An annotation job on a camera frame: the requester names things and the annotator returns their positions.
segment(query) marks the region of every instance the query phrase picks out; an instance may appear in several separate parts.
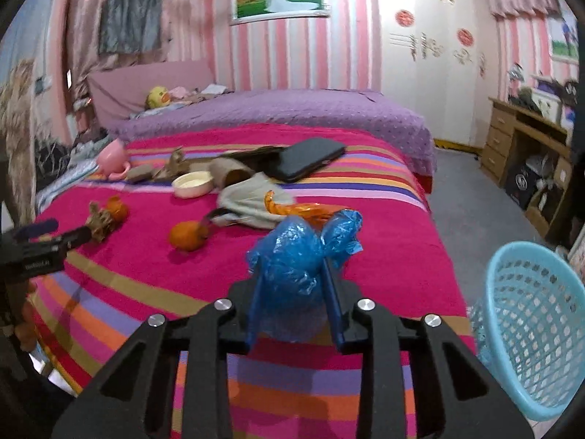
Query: pink mug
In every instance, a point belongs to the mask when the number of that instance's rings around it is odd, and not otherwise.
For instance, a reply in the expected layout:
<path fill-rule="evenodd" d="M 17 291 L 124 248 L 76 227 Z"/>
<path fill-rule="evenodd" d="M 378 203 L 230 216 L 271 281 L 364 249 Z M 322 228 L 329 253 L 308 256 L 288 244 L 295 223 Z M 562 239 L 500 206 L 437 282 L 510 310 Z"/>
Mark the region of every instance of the pink mug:
<path fill-rule="evenodd" d="M 130 170 L 128 154 L 124 149 L 124 144 L 119 139 L 107 145 L 99 153 L 96 161 L 99 171 L 112 181 L 123 180 Z"/>

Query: metal bolt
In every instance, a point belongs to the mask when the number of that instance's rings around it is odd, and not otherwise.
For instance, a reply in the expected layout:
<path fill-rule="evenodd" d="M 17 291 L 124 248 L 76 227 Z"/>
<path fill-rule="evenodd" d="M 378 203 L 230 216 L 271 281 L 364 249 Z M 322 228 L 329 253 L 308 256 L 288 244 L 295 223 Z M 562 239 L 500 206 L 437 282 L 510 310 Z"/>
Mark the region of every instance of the metal bolt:
<path fill-rule="evenodd" d="M 425 324 L 429 327 L 438 327 L 441 325 L 442 320 L 437 314 L 428 314 L 425 315 Z"/>
<path fill-rule="evenodd" d="M 369 312 L 373 310 L 375 307 L 375 302 L 371 299 L 360 299 L 358 300 L 358 308 L 364 310 L 365 312 Z"/>
<path fill-rule="evenodd" d="M 214 302 L 214 307 L 216 310 L 224 311 L 229 310 L 233 306 L 232 301 L 230 299 L 217 299 Z"/>
<path fill-rule="evenodd" d="M 154 314 L 148 318 L 148 325 L 150 325 L 150 327 L 160 327 L 165 321 L 165 316 L 163 314 Z"/>

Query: wooden desk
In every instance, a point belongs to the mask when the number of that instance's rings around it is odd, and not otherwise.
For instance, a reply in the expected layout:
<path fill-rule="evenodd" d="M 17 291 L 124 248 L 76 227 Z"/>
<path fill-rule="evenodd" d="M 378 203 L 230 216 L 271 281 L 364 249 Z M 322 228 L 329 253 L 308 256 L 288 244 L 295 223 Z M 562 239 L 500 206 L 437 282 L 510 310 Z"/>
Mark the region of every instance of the wooden desk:
<path fill-rule="evenodd" d="M 549 223 L 537 208 L 540 192 L 537 192 L 525 211 L 539 234 L 554 242 L 564 235 L 567 220 L 570 221 L 571 167 L 570 149 L 566 146 L 567 131 L 559 125 L 528 110 L 507 102 L 490 98 L 493 103 L 490 130 L 482 151 L 482 171 L 499 187 L 503 187 L 508 170 L 543 151 L 543 147 L 555 154 L 555 164 L 563 167 L 563 195 Z"/>

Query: black box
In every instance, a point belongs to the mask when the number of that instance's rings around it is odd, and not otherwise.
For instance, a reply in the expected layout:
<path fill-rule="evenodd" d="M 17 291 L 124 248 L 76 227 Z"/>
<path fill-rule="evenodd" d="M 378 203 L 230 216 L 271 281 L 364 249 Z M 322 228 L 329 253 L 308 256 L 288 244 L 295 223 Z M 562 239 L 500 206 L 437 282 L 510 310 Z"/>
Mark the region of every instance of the black box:
<path fill-rule="evenodd" d="M 508 171 L 508 178 L 504 189 L 506 193 L 512 198 L 520 208 L 525 210 L 528 207 L 528 203 L 536 193 L 536 182 L 540 180 L 534 171 L 523 163 L 516 165 Z"/>

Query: blue laundry basket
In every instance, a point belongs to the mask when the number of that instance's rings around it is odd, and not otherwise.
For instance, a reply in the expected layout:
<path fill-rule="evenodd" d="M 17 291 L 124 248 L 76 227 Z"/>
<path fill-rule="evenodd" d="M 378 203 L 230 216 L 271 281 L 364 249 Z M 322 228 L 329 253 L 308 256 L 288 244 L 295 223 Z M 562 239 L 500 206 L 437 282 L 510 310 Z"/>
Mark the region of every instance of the blue laundry basket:
<path fill-rule="evenodd" d="M 559 416 L 585 377 L 585 289 L 568 264 L 538 244 L 506 244 L 470 316 L 480 360 L 520 411 Z"/>

